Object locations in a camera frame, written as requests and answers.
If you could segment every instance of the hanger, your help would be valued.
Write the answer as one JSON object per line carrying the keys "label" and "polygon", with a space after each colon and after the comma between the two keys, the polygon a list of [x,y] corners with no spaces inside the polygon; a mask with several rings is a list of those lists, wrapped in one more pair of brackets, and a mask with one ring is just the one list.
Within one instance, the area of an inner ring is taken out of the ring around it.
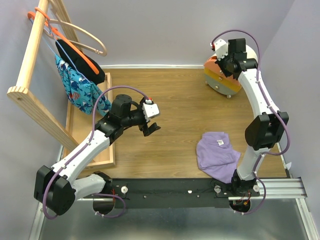
{"label": "hanger", "polygon": [[[50,17],[45,12],[43,12],[39,7],[35,7],[34,9],[36,11],[40,12],[46,18],[46,20],[44,22],[44,25],[49,28],[48,21],[50,21]],[[33,19],[34,20],[35,17],[36,17],[36,14],[34,12],[32,12],[32,11],[29,11],[27,16],[28,16],[29,19]],[[63,34],[61,34],[56,27],[52,27],[51,26],[50,29],[55,35],[59,36],[73,50],[75,50],[76,53],[79,54],[85,60],[85,62],[90,66],[90,68],[94,71],[95,74],[97,74],[97,75],[99,74],[99,70],[97,69],[97,67],[78,48],[76,48],[75,45],[73,45],[68,39],[66,39],[65,36]]]}
{"label": "hanger", "polygon": [[[83,43],[80,43],[80,42],[77,42],[77,41],[73,41],[73,40],[68,40],[69,42],[71,42],[73,45],[76,45],[76,46],[78,46],[78,47],[80,47],[80,48],[83,48],[83,49],[87,49],[87,50],[89,50],[89,51],[91,51],[91,52],[93,52],[93,53],[95,53],[95,54],[100,55],[100,56],[106,56],[106,55],[107,55],[106,46],[105,46],[97,37],[95,37],[94,35],[92,35],[90,32],[82,29],[81,27],[78,27],[77,25],[74,25],[74,24],[72,24],[72,23],[70,23],[70,22],[62,21],[61,18],[59,17],[59,15],[58,15],[58,13],[57,13],[56,7],[53,7],[51,10],[52,10],[53,15],[55,15],[55,17],[56,17],[57,19],[50,19],[50,18],[49,18],[49,20],[48,20],[48,19],[46,20],[47,23],[49,22],[50,24],[58,24],[58,25],[70,27],[70,28],[72,28],[72,29],[75,29],[75,30],[77,30],[77,31],[80,31],[80,32],[84,33],[85,35],[89,36],[90,38],[92,38],[93,40],[95,40],[95,41],[102,47],[103,50],[101,51],[101,50],[95,49],[95,48],[93,48],[93,47],[91,47],[91,46],[88,46],[88,45],[85,45],[85,44],[83,44]],[[29,16],[31,16],[32,19],[35,19],[36,13],[30,11],[30,12],[28,12],[28,18],[30,19],[31,17],[29,17]],[[51,39],[54,39],[54,38],[55,38],[55,37],[54,37],[52,34],[50,34],[48,31],[44,31],[44,33],[45,33],[49,38],[51,38]]]}

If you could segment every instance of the purple cloth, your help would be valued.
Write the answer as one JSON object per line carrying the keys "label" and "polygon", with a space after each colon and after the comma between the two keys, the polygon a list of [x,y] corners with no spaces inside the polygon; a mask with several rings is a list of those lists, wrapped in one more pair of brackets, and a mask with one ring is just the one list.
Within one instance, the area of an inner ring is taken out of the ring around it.
{"label": "purple cloth", "polygon": [[206,132],[196,146],[199,169],[226,184],[231,183],[240,155],[224,132]]}

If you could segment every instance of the wooden rack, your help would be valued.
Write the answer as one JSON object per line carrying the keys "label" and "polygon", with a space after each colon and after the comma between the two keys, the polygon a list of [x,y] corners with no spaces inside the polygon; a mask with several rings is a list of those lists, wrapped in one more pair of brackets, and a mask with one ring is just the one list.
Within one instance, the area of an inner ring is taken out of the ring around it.
{"label": "wooden rack", "polygon": [[[52,1],[53,0],[39,0],[38,7],[47,13],[49,3]],[[59,18],[64,22],[71,23],[63,0],[54,0],[54,3],[54,6],[56,7],[55,11]],[[61,123],[50,113],[50,111],[29,90],[45,20],[45,17],[40,12],[36,12],[16,85],[8,89],[7,96],[36,123],[38,123],[44,130],[46,130],[63,145],[63,155],[65,157],[90,133],[92,127],[92,116],[81,112],[68,101],[66,125],[64,128]],[[66,26],[61,27],[67,39],[79,42],[78,37],[72,28],[68,28]],[[106,73],[105,81],[99,84],[98,87],[104,91],[111,86],[111,75]],[[108,92],[107,98],[112,101],[112,91]],[[93,162],[86,167],[86,169],[105,168],[114,165],[115,150],[114,145],[111,145],[108,149],[101,152],[93,160]]]}

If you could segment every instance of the black garment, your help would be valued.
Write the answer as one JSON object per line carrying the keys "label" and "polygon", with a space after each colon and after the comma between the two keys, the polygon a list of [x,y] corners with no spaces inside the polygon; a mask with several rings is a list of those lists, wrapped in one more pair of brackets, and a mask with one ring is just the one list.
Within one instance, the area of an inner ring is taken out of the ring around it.
{"label": "black garment", "polygon": [[[95,74],[95,72],[91,69],[91,67],[86,63],[86,61],[75,51],[70,47],[65,41],[62,39],[57,40],[62,48],[65,50],[65,52],[68,54],[72,62],[75,64],[76,68],[80,73],[82,73],[88,80],[95,83],[96,85],[103,83],[105,81],[105,73],[101,69],[101,67],[90,57],[85,55],[92,63],[95,65],[95,67],[99,70],[98,74]],[[73,69],[75,69],[75,66],[70,62],[69,58],[66,56],[64,51],[61,49],[61,47],[55,43],[58,52],[60,54],[60,57],[70,65]]]}

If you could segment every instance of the baseboard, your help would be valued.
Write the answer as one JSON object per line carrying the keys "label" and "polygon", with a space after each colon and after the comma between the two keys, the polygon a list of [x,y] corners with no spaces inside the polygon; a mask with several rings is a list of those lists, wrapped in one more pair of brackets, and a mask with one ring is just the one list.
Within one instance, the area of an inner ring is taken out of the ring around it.
{"label": "baseboard", "polygon": [[100,65],[102,69],[203,69],[202,64],[114,64]]}

